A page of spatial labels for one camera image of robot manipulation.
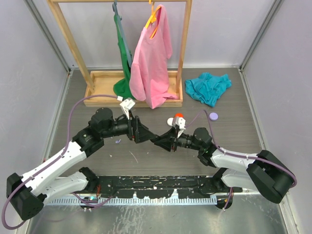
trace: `clothes hanger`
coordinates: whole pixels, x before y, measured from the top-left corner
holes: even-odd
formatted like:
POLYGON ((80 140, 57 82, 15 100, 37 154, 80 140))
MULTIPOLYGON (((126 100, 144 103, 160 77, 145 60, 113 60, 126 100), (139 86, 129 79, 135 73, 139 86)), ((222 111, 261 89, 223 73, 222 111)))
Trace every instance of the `clothes hanger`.
POLYGON ((115 13, 115 16, 117 16, 117 24, 118 24, 118 28, 119 28, 119 31, 120 31, 120 34, 121 34, 123 43, 124 43, 124 45, 125 45, 125 50, 126 50, 126 54, 127 54, 128 65, 129 65, 129 67, 131 67, 131 65, 132 65, 132 57, 131 57, 130 50, 129 50, 129 47, 128 47, 128 44, 127 44, 127 40, 126 40, 124 31, 123 31, 123 28, 122 28, 122 25, 121 25, 121 20, 122 20, 122 18, 121 18, 121 16, 118 14, 118 10, 117 10, 117 0, 115 0, 114 3, 113 3, 113 11, 114 11, 114 13, 115 13))
POLYGON ((156 10, 154 10, 154 5, 155 5, 155 2, 153 1, 153 3, 152 3, 152 14, 151 14, 150 18, 148 19, 148 21, 147 21, 147 23, 146 23, 146 25, 145 25, 145 28, 148 28, 148 26, 149 26, 151 23, 154 23, 154 22, 157 20, 157 18, 156 18, 156 13, 157 13, 157 11, 161 8, 161 6, 158 6, 158 7, 156 8, 156 10))

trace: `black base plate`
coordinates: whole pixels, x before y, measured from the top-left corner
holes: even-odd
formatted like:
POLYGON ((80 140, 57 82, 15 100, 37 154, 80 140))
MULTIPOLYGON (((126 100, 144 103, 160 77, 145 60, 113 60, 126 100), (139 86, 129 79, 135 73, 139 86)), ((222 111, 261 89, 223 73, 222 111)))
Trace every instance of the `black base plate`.
MULTIPOLYGON (((204 175, 174 175, 174 176, 100 176, 101 197, 117 196, 132 198, 136 192, 138 198, 148 196, 154 198, 169 198, 174 189, 178 197, 209 198, 214 193, 228 193, 229 187, 217 188, 212 177, 204 175)), ((235 193, 242 192, 241 188, 233 188, 235 193)))

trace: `red cap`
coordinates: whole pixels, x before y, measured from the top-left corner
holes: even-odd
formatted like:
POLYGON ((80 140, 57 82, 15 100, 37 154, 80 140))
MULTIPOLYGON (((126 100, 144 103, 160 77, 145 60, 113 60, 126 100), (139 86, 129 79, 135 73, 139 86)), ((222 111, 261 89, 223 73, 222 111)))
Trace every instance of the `red cap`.
POLYGON ((175 117, 182 117, 182 118, 183 118, 183 114, 181 114, 181 113, 176 113, 175 117))

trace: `pink garment sleeve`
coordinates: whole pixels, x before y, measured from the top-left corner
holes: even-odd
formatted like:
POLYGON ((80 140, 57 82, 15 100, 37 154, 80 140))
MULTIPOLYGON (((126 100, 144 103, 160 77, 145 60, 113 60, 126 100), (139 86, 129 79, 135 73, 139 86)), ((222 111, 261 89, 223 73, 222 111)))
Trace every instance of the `pink garment sleeve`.
POLYGON ((171 45, 171 37, 170 37, 170 30, 169 30, 169 23, 168 23, 167 14, 165 14, 163 22, 164 22, 164 25, 163 25, 162 38, 164 40, 167 59, 170 59, 170 57, 172 55, 172 45, 171 45))
POLYGON ((136 100, 144 101, 146 99, 140 66, 136 63, 132 63, 131 66, 131 79, 129 85, 131 94, 136 100))

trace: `metal table surface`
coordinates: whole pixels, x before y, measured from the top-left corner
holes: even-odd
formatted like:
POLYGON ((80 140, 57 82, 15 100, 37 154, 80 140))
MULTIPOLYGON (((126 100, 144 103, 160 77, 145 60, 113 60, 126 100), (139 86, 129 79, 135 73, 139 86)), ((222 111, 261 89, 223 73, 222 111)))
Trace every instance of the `metal table surface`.
POLYGON ((225 212, 210 205, 47 206, 31 221, 27 234, 283 234, 279 205, 260 195, 234 195, 225 212), (51 222, 45 219, 58 220, 51 222))

